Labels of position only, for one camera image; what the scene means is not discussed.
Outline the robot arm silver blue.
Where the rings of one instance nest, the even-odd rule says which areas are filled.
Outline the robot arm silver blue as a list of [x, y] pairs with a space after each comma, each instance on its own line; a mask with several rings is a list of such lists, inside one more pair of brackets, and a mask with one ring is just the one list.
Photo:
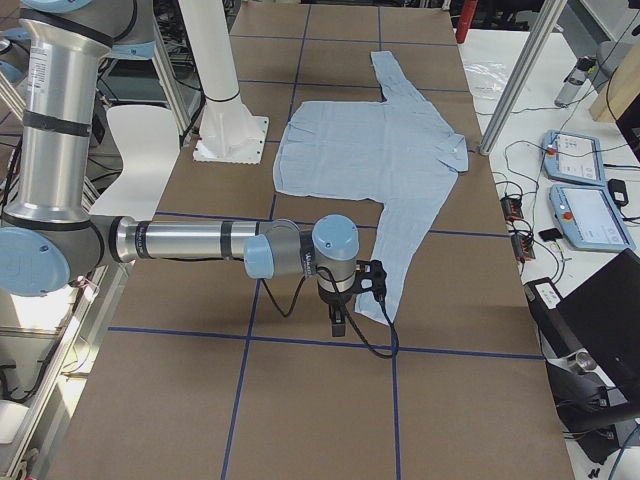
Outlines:
[[344, 334], [347, 302], [363, 266], [355, 225], [331, 215], [309, 231], [288, 220], [167, 223], [154, 219], [179, 154], [169, 110], [117, 106], [107, 117], [123, 168], [91, 207], [82, 203], [101, 61], [148, 58], [155, 49], [148, 1], [26, 1], [30, 40], [17, 192], [1, 213], [1, 286], [43, 296], [110, 261], [241, 261], [248, 276], [315, 277], [332, 333]]

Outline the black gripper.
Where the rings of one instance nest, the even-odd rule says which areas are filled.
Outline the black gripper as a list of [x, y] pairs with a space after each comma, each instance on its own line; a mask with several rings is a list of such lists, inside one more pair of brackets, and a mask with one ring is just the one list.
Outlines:
[[349, 290], [336, 293], [320, 287], [319, 296], [329, 308], [329, 319], [332, 324], [331, 335], [344, 337], [346, 332], [346, 304], [353, 294]]

